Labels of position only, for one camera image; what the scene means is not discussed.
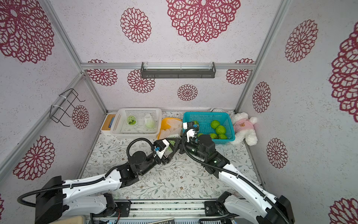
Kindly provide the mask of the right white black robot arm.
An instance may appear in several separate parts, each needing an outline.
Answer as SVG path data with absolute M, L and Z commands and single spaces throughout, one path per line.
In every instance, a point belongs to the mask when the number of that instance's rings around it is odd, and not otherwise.
M 216 151 L 209 135 L 198 136 L 199 126 L 185 128 L 181 144 L 183 151 L 205 170 L 237 191 L 244 199 L 223 193 L 217 200 L 219 211 L 227 217 L 239 216 L 253 224 L 293 224 L 291 202 L 276 197 L 245 177 L 227 158 Z

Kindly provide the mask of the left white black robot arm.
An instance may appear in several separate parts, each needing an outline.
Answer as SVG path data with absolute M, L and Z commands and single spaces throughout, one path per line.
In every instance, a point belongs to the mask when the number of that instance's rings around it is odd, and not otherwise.
M 53 177 L 43 188 L 19 196 L 17 202 L 35 208 L 36 224 L 49 224 L 70 214 L 111 215 L 116 210 L 112 190 L 135 184 L 139 176 L 156 165 L 168 164 L 181 150 L 180 139 L 151 142 L 137 138 L 127 146 L 126 163 L 112 167 L 105 174 L 83 179 Z

